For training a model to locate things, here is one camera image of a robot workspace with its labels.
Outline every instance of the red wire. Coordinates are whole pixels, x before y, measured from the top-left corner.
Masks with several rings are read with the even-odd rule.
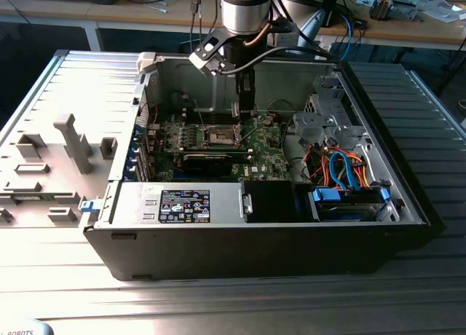
[[[309,177],[309,178],[313,178],[313,177],[316,176],[317,173],[318,173],[319,171],[321,171],[321,170],[322,170],[322,167],[319,167],[319,168],[311,175],[311,177]]]
[[[154,118],[154,122],[152,124],[155,124],[155,122],[157,121],[158,116],[159,116],[159,108],[157,106],[155,106],[155,118]]]

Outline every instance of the power supply label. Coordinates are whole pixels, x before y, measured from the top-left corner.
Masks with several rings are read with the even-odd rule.
[[[208,224],[210,191],[162,191],[159,222],[162,224]]]

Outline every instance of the metal table surface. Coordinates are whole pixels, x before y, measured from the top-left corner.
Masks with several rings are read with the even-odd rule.
[[[59,68],[111,70],[136,58],[58,53],[12,119],[47,93],[51,79],[59,81]],[[64,88],[74,96],[83,90],[71,83]],[[441,237],[400,254],[372,275],[121,282],[78,224],[1,226],[0,303],[2,315],[38,318],[55,334],[68,335],[462,334],[465,234],[465,218],[451,217]]]

